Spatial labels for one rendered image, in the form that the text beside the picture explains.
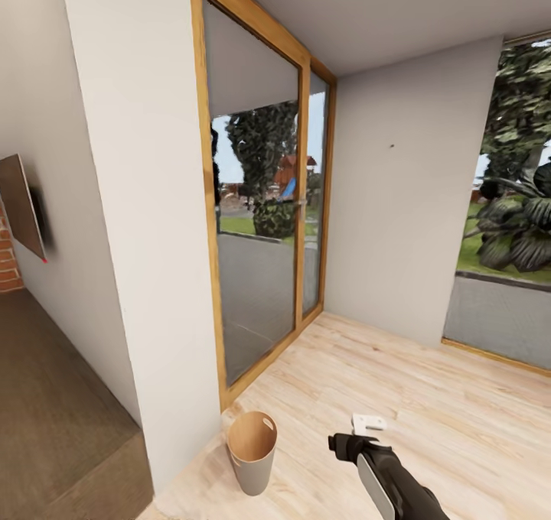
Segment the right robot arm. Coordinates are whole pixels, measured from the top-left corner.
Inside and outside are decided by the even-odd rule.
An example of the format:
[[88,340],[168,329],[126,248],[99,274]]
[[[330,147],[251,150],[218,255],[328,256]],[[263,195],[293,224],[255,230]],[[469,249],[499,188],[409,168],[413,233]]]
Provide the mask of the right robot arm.
[[383,520],[449,520],[437,497],[402,466],[393,447],[368,437],[366,429],[384,431],[376,415],[353,414],[351,434],[328,435],[329,450],[339,461],[357,465],[362,483]]

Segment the trash can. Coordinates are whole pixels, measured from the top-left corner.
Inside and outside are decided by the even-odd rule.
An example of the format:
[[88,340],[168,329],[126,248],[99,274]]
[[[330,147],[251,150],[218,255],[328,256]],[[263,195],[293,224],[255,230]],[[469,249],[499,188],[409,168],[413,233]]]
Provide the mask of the trash can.
[[231,425],[228,445],[240,488],[248,496],[267,488],[277,439],[276,423],[262,411],[248,411]]

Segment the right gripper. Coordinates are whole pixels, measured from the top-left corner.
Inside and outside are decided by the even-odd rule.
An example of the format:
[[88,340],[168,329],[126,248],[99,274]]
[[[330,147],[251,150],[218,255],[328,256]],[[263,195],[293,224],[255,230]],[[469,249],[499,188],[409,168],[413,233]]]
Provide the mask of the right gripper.
[[328,435],[329,450],[334,450],[335,456],[339,461],[355,462],[355,447],[362,440],[377,440],[375,437],[351,434]]

